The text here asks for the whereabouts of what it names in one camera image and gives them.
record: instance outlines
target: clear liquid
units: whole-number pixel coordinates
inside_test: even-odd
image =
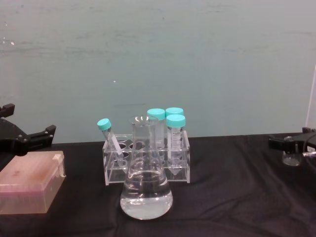
[[[165,214],[172,201],[164,173],[147,170],[127,174],[120,200],[127,215],[140,220],[154,219]]]

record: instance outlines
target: black tablecloth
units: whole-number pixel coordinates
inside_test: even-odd
[[[105,186],[102,143],[60,144],[67,178],[46,214],[2,215],[0,235],[58,237],[312,237],[316,176],[281,163],[267,135],[192,138],[191,183],[170,182],[173,207],[138,221]]]

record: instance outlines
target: erlenmeyer flask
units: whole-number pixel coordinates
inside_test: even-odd
[[[133,150],[128,166],[120,205],[136,219],[154,219],[172,206],[172,193],[156,148],[155,127],[158,120],[149,116],[135,116]]]

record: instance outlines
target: small glass vial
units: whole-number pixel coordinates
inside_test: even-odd
[[[112,131],[112,124],[108,118],[101,119],[97,123],[99,130],[102,131],[105,140],[108,142],[110,150],[113,152],[114,159],[118,162],[118,165],[123,168],[125,166],[124,155],[122,149],[119,146],[116,136]]]
[[[183,109],[181,108],[176,108],[176,107],[171,107],[166,109],[166,116],[169,115],[184,115]]]
[[[166,113],[163,109],[150,109],[147,110],[147,115],[158,119],[156,125],[156,148],[163,149]]]
[[[183,130],[186,118],[183,115],[168,115],[167,139],[168,139],[168,166],[171,173],[177,175],[181,170],[183,157]]]

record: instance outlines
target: pink pipette tip box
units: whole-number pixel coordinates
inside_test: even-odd
[[[64,179],[62,151],[15,156],[0,172],[0,214],[46,213]]]

